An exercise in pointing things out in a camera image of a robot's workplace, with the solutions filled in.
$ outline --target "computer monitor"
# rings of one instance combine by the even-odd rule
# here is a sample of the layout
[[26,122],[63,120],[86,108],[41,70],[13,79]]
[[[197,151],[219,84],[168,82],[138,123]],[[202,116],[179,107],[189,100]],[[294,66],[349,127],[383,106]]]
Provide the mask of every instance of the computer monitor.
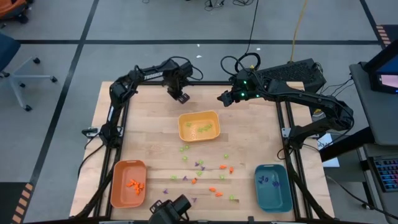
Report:
[[378,53],[363,69],[369,74],[372,90],[398,94],[398,40]]

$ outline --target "gray desk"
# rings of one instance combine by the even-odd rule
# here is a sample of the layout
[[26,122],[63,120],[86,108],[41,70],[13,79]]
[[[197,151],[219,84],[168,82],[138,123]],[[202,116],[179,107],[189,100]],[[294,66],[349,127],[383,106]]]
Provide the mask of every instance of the gray desk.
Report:
[[398,95],[372,91],[369,76],[360,64],[350,65],[349,70],[375,142],[398,146]]
[[[365,150],[366,157],[377,157],[380,155],[383,156],[396,155],[398,157],[398,147],[379,146],[377,144],[365,144],[363,148]],[[374,180],[374,185],[376,186],[377,194],[379,195],[380,198],[382,209],[390,214],[398,216],[398,208],[397,208],[398,192],[383,192],[382,187],[380,186],[379,181],[377,180],[377,171],[373,170],[369,160],[368,163]],[[386,216],[386,219],[389,223],[398,224],[398,220],[395,220],[388,216]]]

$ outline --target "wooden tabletop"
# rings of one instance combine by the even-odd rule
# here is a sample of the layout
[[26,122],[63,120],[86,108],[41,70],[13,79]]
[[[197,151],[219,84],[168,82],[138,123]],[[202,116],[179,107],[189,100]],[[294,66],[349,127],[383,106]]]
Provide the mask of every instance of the wooden tabletop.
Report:
[[[100,127],[106,121],[110,84],[102,83],[93,126]],[[289,85],[303,88],[302,83]],[[258,165],[285,165],[276,156],[278,150],[282,149],[282,140],[275,103],[259,98],[225,108],[216,97],[230,88],[185,87],[184,92],[191,98],[181,105],[161,86],[139,86],[139,93],[130,101],[121,160],[142,160],[147,166],[146,199],[136,208],[114,208],[113,220],[148,220],[151,215],[149,207],[156,200],[175,200],[181,194],[191,201],[192,207],[188,211],[191,220],[247,221],[248,216],[254,216],[256,221],[294,220],[293,211],[266,213],[261,210],[257,205],[254,187],[254,170]],[[282,109],[285,125],[289,126],[284,106]],[[191,143],[190,149],[181,153],[179,149],[185,143],[178,135],[178,117],[183,113],[207,110],[218,113],[221,134],[212,141]],[[312,122],[306,106],[292,104],[292,111],[296,125]],[[317,147],[315,140],[308,139],[305,143]],[[85,156],[100,145],[101,141],[94,139],[87,147]],[[98,188],[104,151],[100,150],[88,159],[81,169],[70,215],[80,212]],[[224,154],[228,154],[229,158],[224,159]],[[301,154],[309,191],[323,209],[334,216],[319,153],[304,146]],[[188,161],[183,161],[183,156],[187,156]],[[205,170],[201,177],[197,177],[196,171],[199,169],[194,163],[200,159],[204,161]],[[221,164],[233,166],[233,174],[219,170]],[[220,174],[225,175],[225,180],[220,180]],[[171,175],[176,175],[177,180],[171,180]],[[197,184],[183,181],[184,176],[189,179],[197,177]],[[215,197],[208,190],[209,187],[217,188],[224,196]],[[164,189],[168,189],[169,193],[164,194]],[[302,194],[298,188],[297,192],[300,213],[305,217]],[[106,191],[101,215],[104,215],[108,195]],[[234,195],[238,201],[230,201],[229,195]]]

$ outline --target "keyboard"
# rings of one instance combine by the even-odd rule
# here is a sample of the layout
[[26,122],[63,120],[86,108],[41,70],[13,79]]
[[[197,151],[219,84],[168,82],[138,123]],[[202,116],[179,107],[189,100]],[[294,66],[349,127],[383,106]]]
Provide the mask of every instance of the keyboard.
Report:
[[396,159],[375,158],[378,181],[384,192],[398,191],[398,157]]
[[287,82],[303,82],[306,91],[317,92],[326,83],[315,62],[310,59],[258,70],[258,74]]

